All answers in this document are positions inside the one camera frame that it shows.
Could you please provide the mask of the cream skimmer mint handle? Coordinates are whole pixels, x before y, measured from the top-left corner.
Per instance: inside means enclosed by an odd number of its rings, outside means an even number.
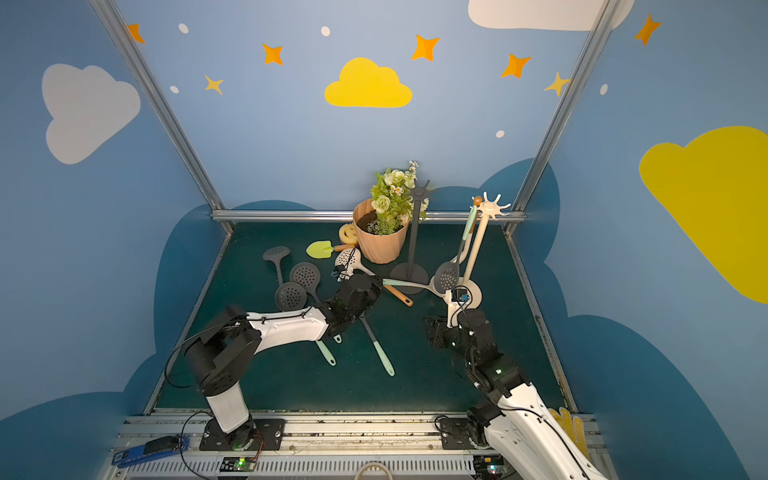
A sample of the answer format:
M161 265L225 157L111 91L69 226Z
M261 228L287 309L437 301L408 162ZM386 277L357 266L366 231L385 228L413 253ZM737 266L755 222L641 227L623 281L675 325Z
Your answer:
M440 298L443 298L445 296L446 291L449 290L449 287L436 285L434 281L431 281L429 284L421 284L421 283L415 283L415 282L410 282L406 280L385 278L383 280L383 284L386 286L393 286L393 287L412 287L416 289L428 290L429 292L433 293L434 295Z

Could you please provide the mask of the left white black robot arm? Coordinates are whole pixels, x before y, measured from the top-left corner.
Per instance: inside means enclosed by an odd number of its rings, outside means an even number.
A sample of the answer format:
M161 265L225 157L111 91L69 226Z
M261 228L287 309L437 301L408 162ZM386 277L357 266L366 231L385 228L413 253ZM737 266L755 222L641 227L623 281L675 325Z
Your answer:
M354 273L341 282L334 296L311 307L270 314L229 307L190 338L181 354L212 412L200 449L259 449L263 435L240 386L252 358L274 347L316 342L345 332L375 304L382 290L380 278Z

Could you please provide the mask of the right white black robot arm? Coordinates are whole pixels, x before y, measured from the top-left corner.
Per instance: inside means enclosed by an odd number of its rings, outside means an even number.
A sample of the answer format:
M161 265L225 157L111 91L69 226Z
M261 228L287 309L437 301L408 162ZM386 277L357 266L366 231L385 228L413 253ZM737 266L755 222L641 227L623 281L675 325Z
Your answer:
M485 402L467 412L469 436L490 447L523 479L603 479L549 412L528 375L502 353L478 309L424 318L428 341L453 351Z

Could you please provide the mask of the dark grey utensil rack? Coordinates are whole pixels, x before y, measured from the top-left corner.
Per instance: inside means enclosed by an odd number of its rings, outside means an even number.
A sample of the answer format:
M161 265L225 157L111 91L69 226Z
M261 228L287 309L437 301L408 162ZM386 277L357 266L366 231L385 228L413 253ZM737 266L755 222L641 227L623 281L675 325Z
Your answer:
M427 180L423 185L415 183L415 187L410 191L411 198L414 202L414 207L409 234L408 260L395 266L390 272L390 278L418 284L428 283L428 275L426 270L415 262L415 253L421 207L423 202L430 197L430 192L428 190L429 184L429 180Z

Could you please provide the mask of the all grey slotted skimmer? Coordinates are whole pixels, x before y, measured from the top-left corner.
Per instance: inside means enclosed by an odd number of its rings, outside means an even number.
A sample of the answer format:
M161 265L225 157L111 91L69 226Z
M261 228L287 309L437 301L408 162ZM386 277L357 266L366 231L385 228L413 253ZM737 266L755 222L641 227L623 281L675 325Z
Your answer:
M281 261L285 257L287 257L290 253L291 251L287 246L280 245L280 246L269 248L262 255L262 259L264 261L271 262L274 264L279 286L283 284Z

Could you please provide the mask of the cream utensil rack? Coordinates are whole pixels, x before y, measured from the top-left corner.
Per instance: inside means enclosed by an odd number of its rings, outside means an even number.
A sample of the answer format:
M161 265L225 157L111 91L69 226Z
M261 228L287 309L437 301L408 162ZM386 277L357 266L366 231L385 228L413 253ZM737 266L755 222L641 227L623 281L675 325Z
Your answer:
M483 204L477 211L475 224L471 230L474 230L473 241L468 254L468 260L463 272L459 275L459 285L466 286L472 293L473 300L467 308L477 308L482 303L482 292L480 287L471 280L475 269L477 258L485 237L488 224L491 219L495 220L497 216L504 216L504 209L508 209L510 204L501 205L501 194L497 194L494 199L490 199L487 193L483 194Z

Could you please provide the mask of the green small spatula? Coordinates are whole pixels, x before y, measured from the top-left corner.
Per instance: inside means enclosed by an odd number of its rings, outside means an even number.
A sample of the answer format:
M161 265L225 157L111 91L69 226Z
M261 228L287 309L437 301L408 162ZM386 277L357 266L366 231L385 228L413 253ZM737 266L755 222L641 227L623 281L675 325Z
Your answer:
M330 240L312 242L307 248L306 253L313 259L327 259L334 253L353 248L354 244L334 245Z

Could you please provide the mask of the pink ribbed flower pot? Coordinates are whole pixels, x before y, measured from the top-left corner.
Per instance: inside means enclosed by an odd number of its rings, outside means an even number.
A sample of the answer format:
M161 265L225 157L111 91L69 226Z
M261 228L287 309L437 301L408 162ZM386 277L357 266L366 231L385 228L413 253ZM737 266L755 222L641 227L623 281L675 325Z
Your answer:
M408 226L400 228L389 235L368 233L361 225L362 219L369 213L375 214L371 200L367 199L358 204L353 211L353 226L357 235L357 243L363 256L375 264L388 264L395 261L401 253L406 240Z

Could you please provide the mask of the yellow smiley sponge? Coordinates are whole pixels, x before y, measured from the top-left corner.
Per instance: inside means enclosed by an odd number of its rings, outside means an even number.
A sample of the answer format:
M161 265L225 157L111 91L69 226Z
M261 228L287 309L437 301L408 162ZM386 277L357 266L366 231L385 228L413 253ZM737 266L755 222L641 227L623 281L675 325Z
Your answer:
M338 231L340 241L345 245L356 245L358 243L356 226L354 223L347 223L340 227Z

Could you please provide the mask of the green white artificial flowers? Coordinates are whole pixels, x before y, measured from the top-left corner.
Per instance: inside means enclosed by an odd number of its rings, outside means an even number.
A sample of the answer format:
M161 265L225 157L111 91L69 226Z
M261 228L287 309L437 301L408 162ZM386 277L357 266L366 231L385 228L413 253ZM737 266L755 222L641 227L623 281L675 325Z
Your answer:
M410 223L414 211L411 191L416 187L418 167L416 161L410 160L405 169L388 168L376 173L370 190L376 218L366 227L368 233L390 235Z

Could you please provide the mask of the yellow blue work glove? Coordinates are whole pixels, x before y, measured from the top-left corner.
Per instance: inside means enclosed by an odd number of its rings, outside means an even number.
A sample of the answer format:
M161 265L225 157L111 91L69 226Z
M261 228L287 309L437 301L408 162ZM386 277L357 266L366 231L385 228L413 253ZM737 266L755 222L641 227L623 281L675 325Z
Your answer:
M589 458L588 445L583 420L573 415L567 408L560 407L558 410L548 409L557 424L566 432L581 453Z

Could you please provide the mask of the blue handheld device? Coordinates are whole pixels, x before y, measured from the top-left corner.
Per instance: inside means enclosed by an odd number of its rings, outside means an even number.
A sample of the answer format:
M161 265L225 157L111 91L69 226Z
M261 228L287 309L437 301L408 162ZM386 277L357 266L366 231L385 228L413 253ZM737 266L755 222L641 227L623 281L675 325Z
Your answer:
M179 435L169 435L151 440L145 444L122 450L113 455L111 465L117 468L147 463L185 452L189 448L189 439Z

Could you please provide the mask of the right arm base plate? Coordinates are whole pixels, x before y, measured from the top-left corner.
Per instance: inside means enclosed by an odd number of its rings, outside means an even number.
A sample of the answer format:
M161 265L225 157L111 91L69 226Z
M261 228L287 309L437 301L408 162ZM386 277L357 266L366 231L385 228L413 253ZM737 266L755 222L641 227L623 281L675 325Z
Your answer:
M435 421L444 450L486 450L483 429L467 418L439 417Z

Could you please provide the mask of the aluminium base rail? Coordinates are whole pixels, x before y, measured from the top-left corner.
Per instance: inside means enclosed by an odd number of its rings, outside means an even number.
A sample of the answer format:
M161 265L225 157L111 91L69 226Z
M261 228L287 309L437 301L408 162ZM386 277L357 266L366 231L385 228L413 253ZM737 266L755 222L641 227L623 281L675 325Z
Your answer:
M257 412L267 425L258 461L239 471L224 466L234 452L202 451L204 412L162 409L131 416L120 427L98 474L101 479L471 479L490 467L493 451L446 450L435 414L425 412L318 413ZM163 436L189 440L183 455L119 468L120 451Z

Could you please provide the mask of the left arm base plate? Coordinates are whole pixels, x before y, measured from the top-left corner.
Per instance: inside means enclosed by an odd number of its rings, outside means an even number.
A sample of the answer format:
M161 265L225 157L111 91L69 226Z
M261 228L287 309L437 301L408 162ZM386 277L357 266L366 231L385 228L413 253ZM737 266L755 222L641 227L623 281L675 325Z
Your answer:
M286 422L283 419L253 419L230 433L225 433L216 419L207 422L201 451L277 451L280 449Z

